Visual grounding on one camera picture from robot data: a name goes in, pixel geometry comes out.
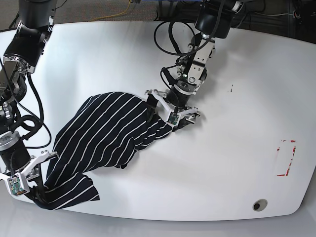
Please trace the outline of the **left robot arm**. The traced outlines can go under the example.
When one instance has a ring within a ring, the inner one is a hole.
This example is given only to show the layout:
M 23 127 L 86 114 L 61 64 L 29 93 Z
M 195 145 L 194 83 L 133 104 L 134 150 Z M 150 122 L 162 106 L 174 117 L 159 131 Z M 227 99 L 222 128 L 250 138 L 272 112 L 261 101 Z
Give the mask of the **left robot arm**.
M 207 77 L 207 62 L 215 53 L 215 39 L 225 39 L 232 21 L 241 11 L 244 2 L 241 0 L 203 0 L 195 29 L 188 44 L 187 52 L 182 52 L 173 36 L 175 21 L 169 21 L 168 36 L 174 47 L 169 52 L 159 46 L 159 50 L 177 56 L 174 67 L 176 76 L 170 73 L 170 67 L 163 67 L 160 77 L 166 85 L 166 91 L 148 90 L 147 104 L 150 112 L 158 113 L 161 119 L 177 131 L 189 124 L 194 124 L 200 116 L 197 107 L 191 107 L 188 101 L 204 84 Z

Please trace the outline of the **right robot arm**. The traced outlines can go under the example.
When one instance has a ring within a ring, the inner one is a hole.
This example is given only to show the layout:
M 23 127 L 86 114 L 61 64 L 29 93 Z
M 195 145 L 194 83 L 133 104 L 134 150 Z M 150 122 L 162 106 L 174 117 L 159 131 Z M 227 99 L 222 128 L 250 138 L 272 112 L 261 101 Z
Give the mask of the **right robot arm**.
M 24 142 L 44 124 L 44 111 L 31 75 L 50 38 L 56 11 L 55 0 L 21 0 L 16 33 L 0 61 L 0 157 L 6 168 L 0 178 L 12 197 L 25 195 L 45 205 L 41 164 L 58 158 L 39 146 L 32 156 Z

